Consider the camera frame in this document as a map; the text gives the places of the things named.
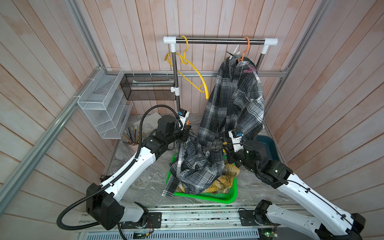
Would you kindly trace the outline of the yellow plaid shirt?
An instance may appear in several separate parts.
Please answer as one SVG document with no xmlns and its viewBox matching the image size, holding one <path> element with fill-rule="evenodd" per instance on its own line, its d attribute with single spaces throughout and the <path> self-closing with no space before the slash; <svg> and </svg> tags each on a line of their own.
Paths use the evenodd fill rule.
<svg viewBox="0 0 384 240">
<path fill-rule="evenodd" d="M 234 179 L 240 170 L 233 164 L 170 164 L 171 193 L 180 192 L 189 195 L 228 194 L 234 185 Z"/>
</svg>

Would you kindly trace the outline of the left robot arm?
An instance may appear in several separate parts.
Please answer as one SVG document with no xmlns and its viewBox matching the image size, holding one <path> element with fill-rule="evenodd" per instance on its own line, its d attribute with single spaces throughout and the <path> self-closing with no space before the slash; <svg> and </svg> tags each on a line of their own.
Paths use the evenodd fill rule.
<svg viewBox="0 0 384 240">
<path fill-rule="evenodd" d="M 90 198 L 86 201 L 86 210 L 97 224 L 106 230 L 125 222 L 141 226 L 147 224 L 147 208 L 137 202 L 124 207 L 120 204 L 120 200 L 140 174 L 168 150 L 169 144 L 177 141 L 185 142 L 188 139 L 191 126 L 186 124 L 186 117 L 180 118 L 184 126 L 178 130 L 174 116 L 161 117 L 155 133 L 142 141 L 137 157 L 133 156 L 99 186 L 92 184 L 88 187 L 87 196 Z"/>
</svg>

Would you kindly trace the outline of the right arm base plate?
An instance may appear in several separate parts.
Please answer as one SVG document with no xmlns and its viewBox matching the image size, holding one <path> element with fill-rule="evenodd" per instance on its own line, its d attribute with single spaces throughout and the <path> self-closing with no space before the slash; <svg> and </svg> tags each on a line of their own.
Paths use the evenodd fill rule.
<svg viewBox="0 0 384 240">
<path fill-rule="evenodd" d="M 244 208 L 238 209 L 239 218 L 243 227 L 250 226 L 276 226 L 275 223 L 269 221 L 266 211 L 258 209 L 246 210 Z"/>
</svg>

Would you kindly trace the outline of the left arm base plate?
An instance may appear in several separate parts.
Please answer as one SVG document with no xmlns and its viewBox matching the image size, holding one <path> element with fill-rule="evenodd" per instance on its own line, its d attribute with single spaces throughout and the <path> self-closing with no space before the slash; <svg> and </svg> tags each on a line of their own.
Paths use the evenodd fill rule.
<svg viewBox="0 0 384 240">
<path fill-rule="evenodd" d="M 134 222 L 124 222 L 121 224 L 122 229 L 159 229 L 162 225 L 162 213 L 161 212 L 149 212 L 144 214 L 141 219 Z"/>
</svg>

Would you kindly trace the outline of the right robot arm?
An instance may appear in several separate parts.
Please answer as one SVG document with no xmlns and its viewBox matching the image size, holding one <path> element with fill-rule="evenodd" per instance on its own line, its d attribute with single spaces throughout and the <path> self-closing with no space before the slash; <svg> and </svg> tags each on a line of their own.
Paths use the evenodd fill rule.
<svg viewBox="0 0 384 240">
<path fill-rule="evenodd" d="M 257 140 L 242 141 L 240 137 L 224 144 L 227 159 L 241 163 L 263 183 L 288 195 L 311 216 L 285 210 L 261 200 L 254 210 L 240 210 L 243 225 L 278 225 L 291 228 L 315 240 L 360 240 L 366 219 L 338 208 L 305 184 L 284 163 L 268 159 L 260 153 Z"/>
</svg>

